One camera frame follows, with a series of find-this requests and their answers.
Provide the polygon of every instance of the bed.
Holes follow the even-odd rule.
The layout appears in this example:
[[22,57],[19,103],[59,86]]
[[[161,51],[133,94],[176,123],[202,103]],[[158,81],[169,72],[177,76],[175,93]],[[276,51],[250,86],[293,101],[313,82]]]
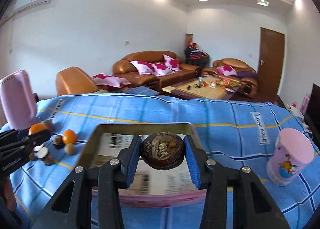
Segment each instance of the bed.
[[[273,154],[278,132],[295,128],[307,137],[301,122],[286,109],[272,103],[250,103],[210,99],[190,101],[172,97],[135,94],[67,95],[37,103],[40,120],[52,118],[55,134],[66,129],[78,135],[76,155],[57,150],[46,142],[54,164],[29,162],[11,174],[18,203],[16,213],[23,228],[31,228],[42,209],[67,177],[91,132],[100,123],[191,122],[209,158],[239,169],[247,165],[259,176],[275,199],[291,228],[303,228],[320,203],[320,157],[314,147],[313,161],[290,185],[279,187],[267,175],[266,164]],[[260,113],[268,144],[260,134],[252,112]],[[1,131],[9,129],[6,124]],[[98,228],[97,201],[92,200],[92,228]],[[227,228],[232,228],[232,189],[228,190]],[[203,203],[161,209],[122,208],[125,228],[199,228]]]

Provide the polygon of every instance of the brown leather sofa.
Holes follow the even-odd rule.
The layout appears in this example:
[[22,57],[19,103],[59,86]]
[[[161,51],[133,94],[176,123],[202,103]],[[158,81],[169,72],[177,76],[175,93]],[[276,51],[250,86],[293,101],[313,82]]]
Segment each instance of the brown leather sofa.
[[[181,71],[160,77],[151,74],[139,75],[137,69],[130,63],[135,60],[148,63],[164,63],[164,54],[178,60]],[[194,78],[200,70],[199,66],[182,64],[180,57],[169,51],[134,52],[116,62],[112,68],[114,76],[125,78],[131,82],[128,87],[147,86],[157,91],[161,91],[163,87]]]
[[[212,64],[213,67],[204,68],[202,70],[202,75],[204,74],[218,75],[217,67],[225,66],[225,65],[230,65],[232,68],[236,70],[236,72],[250,71],[250,72],[256,73],[256,71],[253,68],[251,68],[249,65],[247,65],[243,61],[240,61],[234,58],[225,58],[225,59],[214,61]],[[246,77],[242,79],[238,79],[233,76],[229,76],[228,78],[240,80],[241,89],[239,90],[239,93],[249,98],[254,98],[258,90],[258,82],[255,79],[246,78]]]

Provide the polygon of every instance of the metal tray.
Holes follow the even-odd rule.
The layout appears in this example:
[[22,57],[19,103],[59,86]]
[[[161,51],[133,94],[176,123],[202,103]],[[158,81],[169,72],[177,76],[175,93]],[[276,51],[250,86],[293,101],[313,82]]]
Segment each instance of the metal tray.
[[[170,132],[182,138],[190,135],[196,146],[202,148],[194,126],[188,122],[100,124],[84,146],[76,166],[86,169],[102,166],[128,147],[134,135],[145,139],[155,132]],[[197,190],[192,183],[185,160],[179,167],[160,171],[140,159],[133,183],[127,190],[120,189],[119,196],[124,206],[162,207],[201,202],[205,191]]]

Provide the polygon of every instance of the chestnut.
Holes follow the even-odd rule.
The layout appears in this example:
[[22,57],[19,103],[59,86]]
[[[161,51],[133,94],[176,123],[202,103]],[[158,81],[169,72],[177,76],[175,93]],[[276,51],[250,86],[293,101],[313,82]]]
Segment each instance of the chestnut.
[[140,156],[152,168],[169,170],[184,159],[185,146],[176,134],[157,132],[148,136],[140,146]]

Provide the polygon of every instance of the pink pillow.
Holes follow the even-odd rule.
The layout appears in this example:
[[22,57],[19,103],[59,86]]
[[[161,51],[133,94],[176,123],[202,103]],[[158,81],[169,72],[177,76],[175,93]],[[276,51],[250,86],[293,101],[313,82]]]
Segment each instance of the pink pillow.
[[96,85],[109,85],[109,86],[118,87],[118,88],[124,87],[131,83],[125,78],[120,78],[120,77],[110,76],[105,74],[97,74],[93,76],[92,81]]
[[155,71],[150,63],[143,62],[143,61],[131,61],[130,63],[132,63],[135,68],[137,68],[138,73],[140,75],[155,74]]
[[180,71],[179,62],[176,59],[173,59],[165,54],[163,55],[163,57],[165,66],[167,66],[171,70]]
[[217,67],[218,74],[223,74],[225,76],[237,75],[235,69],[233,69],[230,65]]
[[169,69],[168,67],[166,67],[163,64],[160,63],[155,63],[155,64],[151,64],[151,66],[153,67],[155,73],[155,76],[165,76],[168,74],[174,74],[174,71]]

